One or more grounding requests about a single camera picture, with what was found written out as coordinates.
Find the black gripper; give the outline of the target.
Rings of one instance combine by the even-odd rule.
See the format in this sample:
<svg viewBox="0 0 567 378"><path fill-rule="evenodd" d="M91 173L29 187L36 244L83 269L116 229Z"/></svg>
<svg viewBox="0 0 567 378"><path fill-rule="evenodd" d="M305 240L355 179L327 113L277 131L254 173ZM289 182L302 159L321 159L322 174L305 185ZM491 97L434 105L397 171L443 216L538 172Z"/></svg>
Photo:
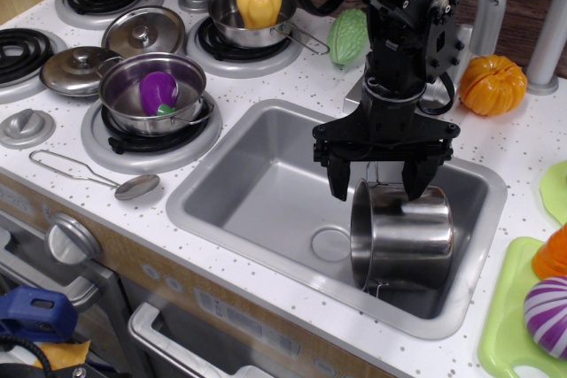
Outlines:
<svg viewBox="0 0 567 378"><path fill-rule="evenodd" d="M403 161L409 201L422 196L438 168L453 155L460 128L421 112L425 87L395 93L374 78L361 80L359 105L349 115L317 125L314 161L327 166L331 194L346 201L350 162Z"/></svg>

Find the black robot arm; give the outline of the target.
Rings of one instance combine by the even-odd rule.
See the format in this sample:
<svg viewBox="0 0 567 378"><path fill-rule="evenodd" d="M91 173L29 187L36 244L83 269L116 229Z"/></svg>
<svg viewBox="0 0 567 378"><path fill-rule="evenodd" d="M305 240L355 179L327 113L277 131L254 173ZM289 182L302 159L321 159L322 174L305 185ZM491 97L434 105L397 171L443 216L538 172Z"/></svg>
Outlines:
<svg viewBox="0 0 567 378"><path fill-rule="evenodd" d="M299 0L317 16L334 12L344 0ZM454 13L458 0L362 0L370 50L361 101L346 117L315 127L314 159L327 170L330 192L345 199L353 162L400 161L410 199L419 198L439 167L452 157L460 129L441 119L445 106L422 103L426 87L454 86L448 69L462 42Z"/></svg>

